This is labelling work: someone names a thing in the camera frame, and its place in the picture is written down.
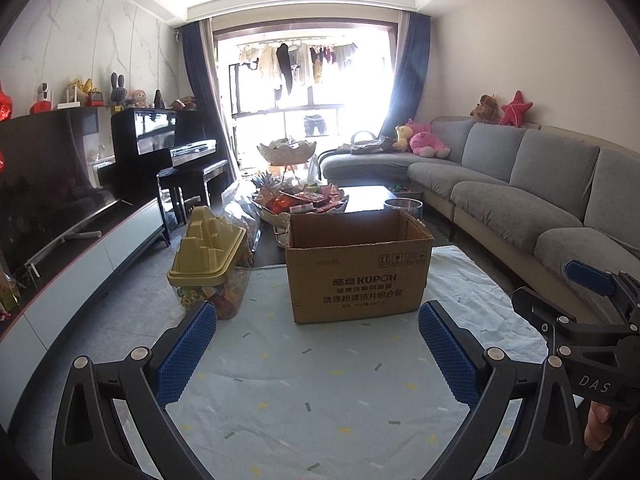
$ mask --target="floor mat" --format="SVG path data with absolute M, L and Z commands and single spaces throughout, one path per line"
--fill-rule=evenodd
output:
M 423 300 L 439 300 L 485 346 L 541 362 L 544 340 L 453 246 L 433 250 Z M 417 313 L 295 325 L 284 266 L 255 269 L 238 315 L 220 321 L 180 401 L 166 407 L 216 480 L 419 479 L 465 418 Z M 494 467 L 508 409 L 478 475 Z M 157 475 L 129 420 L 143 469 Z

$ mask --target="toy box lid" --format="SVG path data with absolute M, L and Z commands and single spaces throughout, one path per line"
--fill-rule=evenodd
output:
M 187 234 L 180 240 L 167 273 L 172 286 L 217 286 L 225 283 L 244 248 L 246 229 L 215 216 L 206 206 L 194 208 Z

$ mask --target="white wall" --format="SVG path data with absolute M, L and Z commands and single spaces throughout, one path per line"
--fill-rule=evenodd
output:
M 470 0 L 432 23 L 420 120 L 521 90 L 529 121 L 640 151 L 640 56 L 604 0 Z
M 30 0 L 0 45 L 0 81 L 26 115 L 47 82 L 54 104 L 66 85 L 92 78 L 108 100 L 112 72 L 153 102 L 178 97 L 178 43 L 173 29 L 125 0 Z

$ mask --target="blue gripper pad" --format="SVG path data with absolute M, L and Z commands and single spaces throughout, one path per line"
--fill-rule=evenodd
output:
M 418 328 L 451 393 L 458 402 L 472 410 L 481 394 L 478 390 L 478 368 L 428 302 L 418 311 Z
M 161 408 L 180 399 L 200 358 L 216 333 L 217 321 L 215 307 L 205 303 L 158 367 L 154 396 Z
M 616 284 L 611 276 L 578 260 L 567 263 L 564 266 L 564 273 L 572 282 L 600 296 L 613 296 L 616 291 Z

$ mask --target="sofa cushion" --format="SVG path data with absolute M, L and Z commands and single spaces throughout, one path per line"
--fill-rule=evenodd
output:
M 472 119 L 466 121 L 432 121 L 431 133 L 438 137 L 451 149 L 449 160 L 460 163 L 465 151 L 466 138 L 475 123 Z
M 443 166 L 456 165 L 450 160 L 422 158 L 413 153 L 375 153 L 372 155 L 351 155 L 341 153 L 328 156 L 322 161 L 321 170 L 329 182 L 349 180 L 369 184 L 400 184 L 408 182 L 406 169 L 416 162 L 428 160 L 429 164 Z
M 584 219 L 600 147 L 583 140 L 527 130 L 509 184 Z
M 640 258 L 640 158 L 602 148 L 584 225 L 602 231 Z
M 487 182 L 506 186 L 507 183 L 484 173 L 463 168 L 462 166 L 437 166 L 424 162 L 417 162 L 409 166 L 406 174 L 412 182 L 416 182 L 435 194 L 446 198 L 451 197 L 453 187 L 459 182 Z
M 466 140 L 462 165 L 508 182 L 524 128 L 476 123 Z
M 620 322 L 620 316 L 607 298 L 571 282 L 564 266 L 571 260 L 610 272 L 628 272 L 640 280 L 640 260 L 603 233 L 588 227 L 551 229 L 540 235 L 534 256 L 553 274 L 561 278 L 579 297 L 608 322 Z
M 559 227 L 582 227 L 571 213 L 517 187 L 460 182 L 451 192 L 451 201 L 530 254 L 543 232 Z

